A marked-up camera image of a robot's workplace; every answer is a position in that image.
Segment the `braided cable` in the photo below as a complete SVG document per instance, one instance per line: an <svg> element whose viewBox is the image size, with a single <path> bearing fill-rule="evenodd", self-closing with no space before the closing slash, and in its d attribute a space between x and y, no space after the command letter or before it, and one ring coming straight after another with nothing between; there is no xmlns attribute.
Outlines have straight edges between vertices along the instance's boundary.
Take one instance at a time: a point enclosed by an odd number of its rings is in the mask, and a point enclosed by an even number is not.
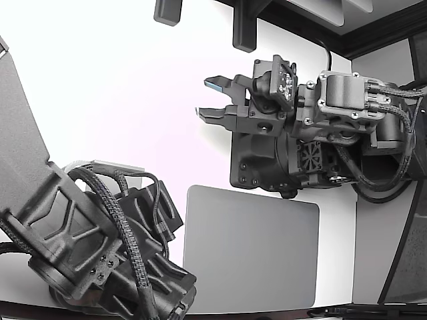
<svg viewBox="0 0 427 320"><path fill-rule="evenodd" d="M399 90L399 89L385 87L382 85L373 85L371 83L368 84L368 89L378 90L378 92L383 93L385 95L393 95L395 97L408 98L408 99L424 96L424 92L421 90L417 90L417 91Z"/></svg>
<svg viewBox="0 0 427 320"><path fill-rule="evenodd" d="M141 313L144 315L143 318L148 320L159 319L157 307L155 306L153 289L148 279L147 270L142 260L139 246L129 223L127 222L123 209L117 202L117 199L111 194L101 179L97 177L95 173L86 168L74 168L69 172L69 176L74 181L81 179L101 199L101 202L107 209L107 212L115 222L120 237L123 240L123 244L125 245L136 280L140 300L139 306L141 308Z"/></svg>
<svg viewBox="0 0 427 320"><path fill-rule="evenodd" d="M359 169L359 167L354 162L354 160L352 159L350 153L346 148L341 147L339 145L334 145L334 146L341 160L348 166L348 169L352 172L354 178L359 183L363 184L363 186L365 186L365 188L369 190L372 190L375 192L385 192L395 188L395 186L399 184L400 180L403 178L403 176L407 172L411 162L412 150L414 149L414 144L412 140L413 133L411 132L411 127L412 127L411 121L409 120L407 114L401 108L395 107L393 105L379 105L378 110L398 116L403 123L405 133L406 133L405 134L405 138L406 138L405 152L402 155L402 158L400 160L399 168L397 172L394 174L393 178L391 178L391 180L381 185L375 182L372 182Z"/></svg>

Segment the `white surface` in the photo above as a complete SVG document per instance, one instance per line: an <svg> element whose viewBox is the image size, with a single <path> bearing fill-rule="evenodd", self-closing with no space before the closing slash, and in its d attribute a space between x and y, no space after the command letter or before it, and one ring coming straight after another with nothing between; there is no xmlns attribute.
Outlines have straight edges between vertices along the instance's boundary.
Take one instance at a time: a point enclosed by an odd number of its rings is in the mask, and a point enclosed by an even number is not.
<svg viewBox="0 0 427 320"><path fill-rule="evenodd" d="M365 77L405 85L414 80L411 51L407 39L352 61L353 71Z"/></svg>
<svg viewBox="0 0 427 320"><path fill-rule="evenodd" d="M0 32L52 160L60 166L102 159L144 167L165 181L184 216L190 186L232 188L231 134L205 125L194 112L230 100L203 80L250 76L254 59L280 54L298 64L305 83L317 77L327 57L321 47L264 21L258 23L258 49L247 54L232 47L232 8L186 0L180 24L169 27L153 20L154 3L5 1ZM333 70L350 72L350 62L334 55ZM316 305L349 303L356 196L341 188L307 190L298 199L324 203ZM171 260L179 265L183 236L181 228L171 243ZM332 261L331 252L340 252L339 260ZM26 261L0 258L0 300L52 305Z"/></svg>

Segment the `black plastic housing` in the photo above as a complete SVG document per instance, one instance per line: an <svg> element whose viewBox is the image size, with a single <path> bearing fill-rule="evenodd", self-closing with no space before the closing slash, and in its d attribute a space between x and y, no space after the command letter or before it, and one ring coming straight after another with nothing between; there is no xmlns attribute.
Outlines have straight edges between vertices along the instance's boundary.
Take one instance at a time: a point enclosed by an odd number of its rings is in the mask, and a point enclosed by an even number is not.
<svg viewBox="0 0 427 320"><path fill-rule="evenodd" d="M93 193L84 193L53 162L37 128L7 46L0 41L0 228L24 252L29 266L58 297L78 301L88 290L104 290L100 305L131 319L138 294L119 232ZM150 281L158 291L161 320L182 318L195 295L195 277L161 256L162 246L151 234L153 186L131 190L129 224L136 234ZM164 226L182 225L164 184L159 212Z"/></svg>
<svg viewBox="0 0 427 320"><path fill-rule="evenodd" d="M159 212L173 233L183 223L163 181L160 181L159 185L161 190ZM116 197L137 239L154 290L160 319L168 319L172 311L182 318L193 303L196 278L162 256L162 246L156 239L158 235L153 227L153 195L155 195L154 184L140 190L132 188L128 195L118 194ZM51 290L52 298L61 306L74 311L139 319L138 314L135 316L135 312L139 312L138 294L124 247L118 250L117 255L120 258L120 265L111 270L111 275L101 287L90 288L80 300L64 299Z"/></svg>

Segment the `cable bundle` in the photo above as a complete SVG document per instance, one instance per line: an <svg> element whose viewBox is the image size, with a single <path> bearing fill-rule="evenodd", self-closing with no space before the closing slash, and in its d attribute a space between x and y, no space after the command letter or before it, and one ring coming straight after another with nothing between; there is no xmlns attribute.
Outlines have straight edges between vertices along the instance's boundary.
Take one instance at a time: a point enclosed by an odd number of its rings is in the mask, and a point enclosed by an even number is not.
<svg viewBox="0 0 427 320"><path fill-rule="evenodd" d="M410 185L410 181L405 182L399 190L395 191L392 195L377 199L367 196L360 188L360 185L375 192L385 192L392 190L395 188L399 182L401 182L402 178L405 176L410 162L412 158L412 152L415 148L414 142L414 129L416 124L416 118L418 116L418 112L420 110L421 102L424 96L422 91L405 91L401 89L393 89L389 87L383 87L379 85L370 85L369 89L375 89L379 93L393 95L395 97L414 99L418 98L417 106L414 110L414 114L412 116L412 120L409 119L408 115L404 110L399 107L393 105L379 105L378 110L384 113L393 114L400 118L404 130L405 130L405 150L402 154L402 158L399 163L399 168L397 172L394 174L393 178L389 180L385 184L377 184L371 180L369 180L363 172L358 168L355 161L352 159L350 153L345 147L341 147L339 145L335 145L335 148L340 156L341 160L347 165L348 169L352 172L353 176L358 181L358 184L353 184L352 187L357 194L359 194L363 199L372 202L372 203L385 203L395 199L397 196L403 193L406 188Z"/></svg>

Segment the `black panel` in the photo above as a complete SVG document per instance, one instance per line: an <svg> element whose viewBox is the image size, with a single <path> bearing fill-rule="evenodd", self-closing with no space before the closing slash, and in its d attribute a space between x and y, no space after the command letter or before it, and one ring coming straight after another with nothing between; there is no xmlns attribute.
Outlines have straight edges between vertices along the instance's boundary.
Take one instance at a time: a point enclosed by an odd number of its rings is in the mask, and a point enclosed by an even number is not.
<svg viewBox="0 0 427 320"><path fill-rule="evenodd" d="M419 182L379 303L427 298L427 183Z"/></svg>
<svg viewBox="0 0 427 320"><path fill-rule="evenodd" d="M427 2L421 1L342 38L343 56L352 60L427 30Z"/></svg>
<svg viewBox="0 0 427 320"><path fill-rule="evenodd" d="M427 32L410 38L409 41L415 80L427 78Z"/></svg>

